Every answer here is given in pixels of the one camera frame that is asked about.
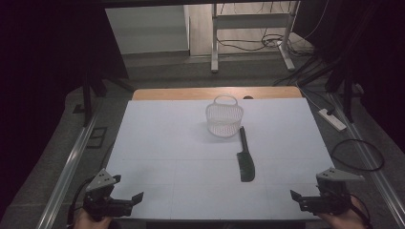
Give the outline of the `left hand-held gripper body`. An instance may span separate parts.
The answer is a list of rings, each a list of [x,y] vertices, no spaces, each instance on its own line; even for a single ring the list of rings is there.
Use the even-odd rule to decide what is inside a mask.
[[[111,197],[111,193],[120,179],[121,175],[111,176],[105,169],[101,169],[86,187],[83,209],[93,220],[101,221],[104,217],[120,218],[122,207],[133,207],[131,200]]]

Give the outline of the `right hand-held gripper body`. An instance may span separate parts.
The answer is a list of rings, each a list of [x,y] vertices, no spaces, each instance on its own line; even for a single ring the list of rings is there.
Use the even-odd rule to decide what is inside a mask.
[[[351,208],[351,197],[347,181],[364,181],[360,175],[329,168],[316,175],[319,197],[302,197],[300,204],[312,205],[313,214],[341,215]]]

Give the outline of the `white plastic basket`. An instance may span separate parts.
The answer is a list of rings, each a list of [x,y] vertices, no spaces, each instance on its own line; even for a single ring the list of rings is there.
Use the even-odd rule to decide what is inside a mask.
[[[218,137],[232,137],[241,127],[244,109],[231,94],[217,95],[205,109],[207,130]]]

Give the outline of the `person's right hand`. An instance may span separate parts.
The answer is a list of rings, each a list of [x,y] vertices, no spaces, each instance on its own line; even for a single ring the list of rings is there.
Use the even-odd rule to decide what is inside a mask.
[[[368,229],[364,220],[353,210],[338,216],[321,213],[317,217],[324,220],[331,229]]]

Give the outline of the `person's left hand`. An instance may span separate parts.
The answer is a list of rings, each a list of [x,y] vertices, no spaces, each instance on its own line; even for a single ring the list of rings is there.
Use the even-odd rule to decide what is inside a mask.
[[[75,220],[74,229],[108,229],[112,222],[111,217],[104,217],[101,221],[95,221],[83,209],[81,209]]]

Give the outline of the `white table mat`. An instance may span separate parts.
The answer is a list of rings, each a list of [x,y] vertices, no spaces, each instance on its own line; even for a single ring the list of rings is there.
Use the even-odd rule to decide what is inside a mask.
[[[238,135],[207,130],[205,100],[128,103],[107,170],[113,198],[137,193],[135,219],[310,219],[290,197],[315,196],[316,175],[332,165],[304,98],[241,101],[255,178],[240,179]]]

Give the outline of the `white power strip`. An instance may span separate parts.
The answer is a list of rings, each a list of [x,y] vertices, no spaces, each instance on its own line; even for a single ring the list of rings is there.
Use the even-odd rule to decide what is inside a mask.
[[[347,126],[342,121],[340,121],[333,114],[328,114],[326,109],[320,110],[318,114],[323,117],[336,131],[342,132],[347,129]]]

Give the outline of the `black tripod stand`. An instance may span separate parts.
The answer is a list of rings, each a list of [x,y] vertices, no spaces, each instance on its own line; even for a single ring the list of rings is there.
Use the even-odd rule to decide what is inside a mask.
[[[84,113],[83,126],[87,127],[90,124],[93,115],[92,94],[96,97],[105,97],[107,88],[103,83],[106,79],[113,84],[119,86],[129,93],[134,93],[136,88],[123,81],[123,78],[128,78],[128,72],[123,62],[114,64],[111,68],[91,64],[86,61],[80,61],[75,64],[75,69],[78,71],[81,80],[83,108]]]
[[[350,123],[353,123],[352,118],[352,67],[350,66],[350,55],[348,51],[343,51],[334,61],[328,64],[323,69],[313,73],[308,78],[299,81],[298,87],[304,87],[310,82],[318,79],[326,73],[330,73],[325,89],[328,93],[335,93],[341,84],[343,87],[343,113]]]

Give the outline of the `grey board panel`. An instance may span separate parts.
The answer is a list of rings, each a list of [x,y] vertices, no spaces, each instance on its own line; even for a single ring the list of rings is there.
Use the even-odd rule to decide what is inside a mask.
[[[189,50],[186,6],[106,9],[121,54]]]

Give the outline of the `aluminium floor rail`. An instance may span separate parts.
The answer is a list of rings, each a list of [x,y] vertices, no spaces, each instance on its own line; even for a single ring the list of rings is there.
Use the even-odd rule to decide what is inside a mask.
[[[97,115],[94,114],[88,124],[82,127],[78,138],[75,141],[73,149],[71,150],[65,166],[59,176],[57,183],[53,188],[53,192],[45,206],[45,209],[35,227],[35,229],[52,229],[54,221],[57,217],[58,211],[61,208],[62,201],[67,194],[68,188],[74,177],[75,170],[82,157],[84,149],[90,138],[91,131],[93,130],[97,120]]]
[[[336,113],[342,122],[347,126],[347,133],[350,138],[360,140],[362,135],[358,131],[354,123],[346,118],[343,111],[343,104],[338,95],[327,94],[330,102],[335,106]],[[377,159],[372,155],[372,147],[366,146],[364,143],[357,143],[355,146],[359,153],[364,165],[368,169],[372,169],[377,166]],[[391,211],[399,229],[405,229],[405,205],[401,201],[399,195],[394,189],[392,183],[387,179],[382,170],[371,172],[373,183],[378,189],[380,195],[386,202],[389,210]]]

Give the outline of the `black floor frame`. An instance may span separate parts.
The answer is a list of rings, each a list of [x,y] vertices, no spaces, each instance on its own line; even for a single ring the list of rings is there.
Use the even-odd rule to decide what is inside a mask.
[[[88,139],[86,148],[87,149],[100,149],[105,140],[107,130],[108,130],[107,127],[93,128],[91,135]]]

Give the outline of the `white metal stand frame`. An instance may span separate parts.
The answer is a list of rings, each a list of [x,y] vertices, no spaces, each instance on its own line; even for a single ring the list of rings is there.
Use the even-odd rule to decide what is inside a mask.
[[[218,31],[219,30],[237,30],[237,29],[284,29],[284,35],[281,41],[276,43],[280,54],[283,57],[287,70],[295,70],[294,64],[288,53],[288,39],[296,17],[300,2],[292,4],[288,12],[277,12],[270,14],[225,14],[217,13],[217,5],[212,5],[212,49],[211,49],[211,72],[216,73],[219,70],[218,54]]]

